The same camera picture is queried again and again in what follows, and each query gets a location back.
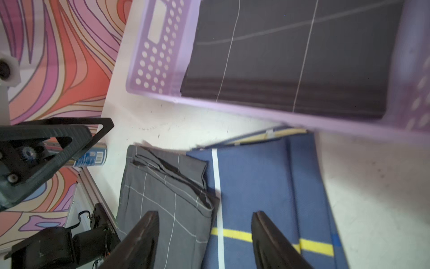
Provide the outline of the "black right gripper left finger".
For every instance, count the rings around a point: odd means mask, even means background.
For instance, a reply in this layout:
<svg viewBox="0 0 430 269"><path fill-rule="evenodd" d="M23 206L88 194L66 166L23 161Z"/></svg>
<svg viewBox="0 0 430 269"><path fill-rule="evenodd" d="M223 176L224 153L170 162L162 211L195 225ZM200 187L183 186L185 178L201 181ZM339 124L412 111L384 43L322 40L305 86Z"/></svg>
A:
<svg viewBox="0 0 430 269"><path fill-rule="evenodd" d="M159 239L159 214L143 218L101 264L101 269L153 269Z"/></svg>

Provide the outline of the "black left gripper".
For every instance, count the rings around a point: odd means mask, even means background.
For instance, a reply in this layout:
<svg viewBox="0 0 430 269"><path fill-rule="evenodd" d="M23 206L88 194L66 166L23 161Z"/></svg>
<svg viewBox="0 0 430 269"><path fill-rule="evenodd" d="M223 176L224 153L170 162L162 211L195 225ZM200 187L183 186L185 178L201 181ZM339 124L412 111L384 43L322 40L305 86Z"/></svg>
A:
<svg viewBox="0 0 430 269"><path fill-rule="evenodd" d="M113 128L110 118L50 118L1 126L1 210L21 203Z"/></svg>

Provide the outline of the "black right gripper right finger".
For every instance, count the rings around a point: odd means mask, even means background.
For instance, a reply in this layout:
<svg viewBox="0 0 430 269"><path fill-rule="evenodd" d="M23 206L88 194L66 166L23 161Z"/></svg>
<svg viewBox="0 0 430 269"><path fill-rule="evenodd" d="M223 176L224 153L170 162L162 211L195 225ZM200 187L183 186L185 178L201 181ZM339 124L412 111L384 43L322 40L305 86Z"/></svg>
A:
<svg viewBox="0 0 430 269"><path fill-rule="evenodd" d="M259 269L312 268L263 211L253 213L252 240Z"/></svg>

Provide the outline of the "dark grey checked pillowcase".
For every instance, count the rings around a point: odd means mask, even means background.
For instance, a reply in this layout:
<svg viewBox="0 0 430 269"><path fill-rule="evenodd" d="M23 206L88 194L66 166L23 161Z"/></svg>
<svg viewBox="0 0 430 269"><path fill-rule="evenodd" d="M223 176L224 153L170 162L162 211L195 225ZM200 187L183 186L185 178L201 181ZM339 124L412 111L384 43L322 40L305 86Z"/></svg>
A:
<svg viewBox="0 0 430 269"><path fill-rule="evenodd" d="M202 1L183 97L359 120L386 112L403 1Z"/></svg>

